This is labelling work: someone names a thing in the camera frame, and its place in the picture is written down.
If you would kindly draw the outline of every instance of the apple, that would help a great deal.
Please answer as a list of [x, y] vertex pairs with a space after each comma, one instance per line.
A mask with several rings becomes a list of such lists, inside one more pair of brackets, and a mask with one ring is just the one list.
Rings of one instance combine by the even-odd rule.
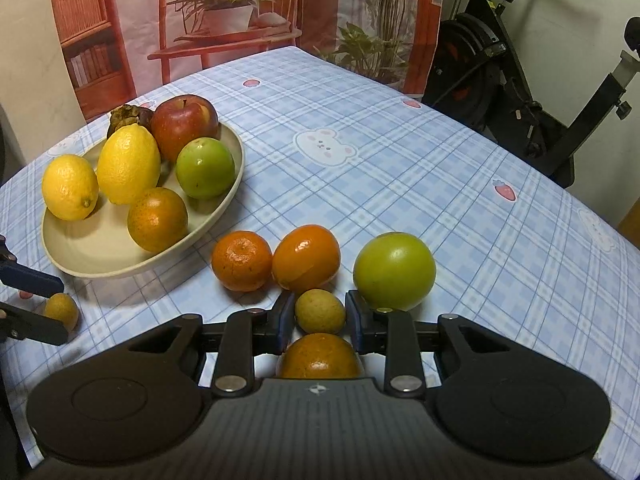
[[384, 233], [353, 264], [353, 283], [372, 308], [409, 310], [429, 293], [436, 263], [425, 243], [408, 233]]
[[178, 155], [175, 176], [191, 198], [208, 200], [225, 192], [236, 179], [236, 164], [228, 147], [210, 137], [189, 142]]
[[156, 108], [151, 118], [151, 134], [162, 158], [175, 164], [180, 150], [193, 139], [220, 139], [218, 114], [204, 97], [178, 95]]

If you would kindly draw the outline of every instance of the backdrop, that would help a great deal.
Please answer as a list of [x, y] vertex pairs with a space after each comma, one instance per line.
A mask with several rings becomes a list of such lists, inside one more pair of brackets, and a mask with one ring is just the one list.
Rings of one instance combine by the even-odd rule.
[[442, 0], [51, 0], [87, 120], [182, 76], [295, 44], [422, 94]]

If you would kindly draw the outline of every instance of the plaid tablecloth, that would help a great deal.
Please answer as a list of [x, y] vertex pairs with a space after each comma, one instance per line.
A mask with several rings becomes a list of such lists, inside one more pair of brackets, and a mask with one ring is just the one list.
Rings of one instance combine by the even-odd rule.
[[[225, 232], [258, 232], [275, 249], [296, 226], [317, 223], [340, 242], [335, 293], [353, 286], [360, 248], [376, 235], [419, 236], [438, 264], [436, 285], [413, 312], [456, 312], [583, 371], [604, 387], [612, 421], [600, 463], [631, 480], [640, 470], [640, 253], [598, 216], [484, 137], [424, 105], [296, 48], [239, 59], [136, 99], [152, 107], [184, 93], [212, 101], [241, 136], [246, 170], [232, 205], [192, 248], [120, 280], [62, 276], [81, 309], [75, 339], [55, 347], [9, 340], [0, 348], [8, 399], [32, 464], [42, 456], [24, 416], [29, 391], [53, 371], [179, 314], [220, 321], [278, 291], [229, 294], [209, 267]], [[40, 241], [40, 179], [61, 153], [100, 140], [100, 118], [0, 189], [0, 232], [18, 260], [60, 275]], [[5, 288], [0, 299], [38, 309]], [[430, 354], [424, 365], [436, 383]], [[381, 356], [365, 358], [382, 376]], [[214, 358], [207, 361], [203, 383]], [[262, 374], [273, 359], [257, 358]]]

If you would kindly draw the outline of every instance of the orange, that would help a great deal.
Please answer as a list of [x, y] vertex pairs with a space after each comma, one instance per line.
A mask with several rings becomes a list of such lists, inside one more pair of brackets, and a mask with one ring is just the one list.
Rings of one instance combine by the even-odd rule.
[[319, 225], [293, 229], [273, 253], [273, 279], [298, 294], [319, 288], [337, 274], [339, 267], [338, 240]]
[[352, 379], [360, 375], [353, 348], [341, 337], [315, 333], [294, 342], [280, 362], [283, 379]]
[[131, 204], [127, 229], [133, 241], [145, 251], [161, 253], [188, 232], [187, 207], [175, 191], [153, 187]]
[[258, 290], [271, 273], [271, 248], [260, 235], [234, 231], [220, 238], [211, 253], [211, 268], [229, 290]]

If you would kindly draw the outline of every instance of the wooden chair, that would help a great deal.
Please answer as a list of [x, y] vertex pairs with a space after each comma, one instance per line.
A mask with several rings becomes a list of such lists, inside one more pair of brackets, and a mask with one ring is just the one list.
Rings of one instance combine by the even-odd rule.
[[[281, 46], [295, 45], [296, 38], [300, 37], [302, 31], [296, 28], [298, 19], [298, 0], [273, 0], [270, 2], [260, 2], [259, 13], [276, 12], [283, 18], [285, 18], [289, 25], [285, 27], [286, 30], [278, 28], [276, 34], [272, 36], [264, 36], [262, 38], [255, 38], [250, 40], [233, 41], [231, 43], [224, 43], [215, 38], [207, 38], [206, 40], [199, 41], [178, 41], [178, 38], [171, 38], [169, 41], [177, 44], [168, 46], [167, 40], [167, 9], [173, 7], [167, 6], [167, 0], [159, 0], [158, 5], [158, 25], [159, 25], [159, 43], [160, 49], [149, 54], [147, 59], [159, 59], [161, 62], [162, 70], [162, 84], [167, 84], [171, 81], [171, 68], [170, 60], [179, 57], [200, 56], [200, 62], [202, 68], [210, 68], [211, 63], [209, 60], [209, 54], [215, 54], [220, 52], [229, 52], [233, 50], [241, 50], [245, 48], [255, 48], [258, 52], [264, 52], [272, 48], [278, 48]], [[185, 33], [188, 33], [187, 25], [184, 23]]]

